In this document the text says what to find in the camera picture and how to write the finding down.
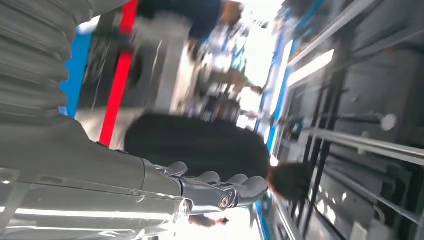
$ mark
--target silver metal cylinder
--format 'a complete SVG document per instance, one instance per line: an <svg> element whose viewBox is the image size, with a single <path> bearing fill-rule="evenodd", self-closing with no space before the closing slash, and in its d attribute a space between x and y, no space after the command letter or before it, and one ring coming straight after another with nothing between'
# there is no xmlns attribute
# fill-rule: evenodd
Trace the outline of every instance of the silver metal cylinder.
<svg viewBox="0 0 424 240"><path fill-rule="evenodd" d="M125 2L0 1L0 239L139 239L174 221L177 184L58 110L77 26Z"/></svg>

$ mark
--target person's hair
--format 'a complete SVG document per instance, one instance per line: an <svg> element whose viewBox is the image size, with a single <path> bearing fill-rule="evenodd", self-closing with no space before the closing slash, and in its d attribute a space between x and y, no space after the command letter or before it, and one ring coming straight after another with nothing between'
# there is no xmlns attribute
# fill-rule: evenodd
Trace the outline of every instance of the person's hair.
<svg viewBox="0 0 424 240"><path fill-rule="evenodd" d="M222 15L227 17L226 24L233 26L242 19L243 7L239 2L229 1L225 4Z"/></svg>
<svg viewBox="0 0 424 240"><path fill-rule="evenodd" d="M289 201L308 196L311 168L303 163L280 163L270 170L267 181L274 193Z"/></svg>

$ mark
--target blue trim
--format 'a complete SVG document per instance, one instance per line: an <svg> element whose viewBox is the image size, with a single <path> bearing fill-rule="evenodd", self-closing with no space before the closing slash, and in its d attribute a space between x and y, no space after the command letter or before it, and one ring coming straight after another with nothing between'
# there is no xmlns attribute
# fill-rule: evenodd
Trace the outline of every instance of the blue trim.
<svg viewBox="0 0 424 240"><path fill-rule="evenodd" d="M291 50L290 50L290 57L295 55L295 52L297 48L299 47L299 43L300 41L297 39L293 41L293 46L291 47ZM275 108L274 121L278 121L281 117L281 114L283 113L284 100L285 100L286 91L287 91L287 82L289 81L289 77L290 77L290 74L292 73L292 69L293 67L291 66L288 66L285 69L284 79L282 81L282 86L281 86L281 92L279 94L277 106ZM267 143L267 147L270 152L272 150L271 148L273 146L274 136L276 135L276 133L277 133L277 126L275 125L271 126L271 129L269 131L268 143Z"/></svg>
<svg viewBox="0 0 424 240"><path fill-rule="evenodd" d="M272 240L271 231L270 231L270 228L268 227L269 225L268 225L267 218L262 213L262 203L260 200L256 202L256 211L258 215L259 224L262 227L263 239Z"/></svg>
<svg viewBox="0 0 424 240"><path fill-rule="evenodd" d="M312 17L318 12L320 7L325 2L326 2L326 0L316 0L313 3L313 5L311 6L311 8L309 9L308 13L297 24L296 29L299 30L299 29L306 27L308 25L309 21L312 19ZM291 47L290 58L293 57L293 55L295 54L299 45L300 45L300 41L298 39L295 39L293 41L293 46ZM289 66L285 70L284 80L283 80L282 86L281 86L281 92L280 92L280 95L278 97L277 106L275 108L275 114L274 114L274 120L275 121L278 121L279 118L281 117L281 114L283 113L284 100L285 100L286 91L287 91L287 82L289 80L290 74L292 73L292 69L293 68L291 66ZM271 126L271 129L269 131L269 136L268 136L268 142L267 142L267 147L268 147L269 151L271 151L271 148L274 144L274 137L276 135L276 131L277 131L277 127Z"/></svg>
<svg viewBox="0 0 424 240"><path fill-rule="evenodd" d="M69 71L68 81L62 82L60 89L67 95L66 111L71 118L77 114L81 86L83 85L86 65L89 57L92 34L77 34L72 44L72 58L65 63Z"/></svg>
<svg viewBox="0 0 424 240"><path fill-rule="evenodd" d="M303 16L302 20L300 20L300 22L297 24L296 29L302 29L306 27L312 17L317 14L318 10L325 2L326 0L316 0L310 7L309 11L305 14L305 16Z"/></svg>

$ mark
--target ceiling light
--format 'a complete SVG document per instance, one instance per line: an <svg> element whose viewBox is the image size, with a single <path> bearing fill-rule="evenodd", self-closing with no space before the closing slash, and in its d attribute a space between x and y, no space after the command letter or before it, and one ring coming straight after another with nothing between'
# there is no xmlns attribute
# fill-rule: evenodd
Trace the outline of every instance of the ceiling light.
<svg viewBox="0 0 424 240"><path fill-rule="evenodd" d="M330 50L323 55L315 58L313 61L308 63L306 66L292 73L288 78L287 86L290 87L302 79L305 79L309 75L327 66L333 59L334 49Z"/></svg>

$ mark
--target metal rail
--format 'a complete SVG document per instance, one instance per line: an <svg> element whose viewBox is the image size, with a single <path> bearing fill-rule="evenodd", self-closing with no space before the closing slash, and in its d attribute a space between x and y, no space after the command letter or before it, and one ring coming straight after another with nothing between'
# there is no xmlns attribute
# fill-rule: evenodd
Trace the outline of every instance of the metal rail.
<svg viewBox="0 0 424 240"><path fill-rule="evenodd" d="M407 211L403 208L401 208L400 206L390 202L389 200L381 197L378 194L375 194L374 192L368 190L366 187L362 186L361 184L359 184L358 182L354 181L353 179L351 179L350 177L347 177L337 171L334 171L333 169L329 169L326 168L324 169L324 173L326 173L327 175L329 175L330 177L345 183L353 188L355 188L356 190L360 191L361 193L363 193L364 195L366 195L367 197L371 197L373 199L378 200L379 202L383 203L384 205L386 205L387 207L393 209L395 212L397 212L398 214L404 216L405 218L411 220L412 222L419 224L420 223L420 216L418 214L415 214L413 212Z"/></svg>
<svg viewBox="0 0 424 240"><path fill-rule="evenodd" d="M424 150L422 149L328 130L306 128L303 132L336 144L424 166Z"/></svg>
<svg viewBox="0 0 424 240"><path fill-rule="evenodd" d="M303 51L301 51L296 57L294 57L289 63L289 66L297 64L300 60L310 54L315 50L319 45L324 43L327 39L333 36L337 31L342 29L354 18L363 13L368 9L372 4L377 0L356 0L350 4L340 15L339 17L329 25L329 27L319 35L319 37L309 44Z"/></svg>
<svg viewBox="0 0 424 240"><path fill-rule="evenodd" d="M379 140L368 139L364 137L352 136L349 134L338 133L328 130L321 129L304 129L303 132L309 134L310 136L322 139L324 141L344 145L351 148L361 149L370 153L386 156L389 158L398 159L404 162L424 166L424 150L402 146L398 144L383 142ZM366 187L355 182L354 180L342 175L337 174L329 169L324 170L326 174L333 176L334 178L339 179L346 184L356 188L365 195L374 198L381 203L385 204L389 208L396 211L398 214L408 218L412 222L418 225L417 232L415 234L415 240L422 240L424 237L424 213L422 216L415 214L413 212L407 211L392 202L382 198L381 196L369 191Z"/></svg>
<svg viewBox="0 0 424 240"><path fill-rule="evenodd" d="M304 238L301 235L298 227L296 226L293 219L290 217L290 213L286 206L283 205L281 200L276 199L276 208L278 210L278 215L282 222L282 225L287 232L288 239L290 240L303 240Z"/></svg>

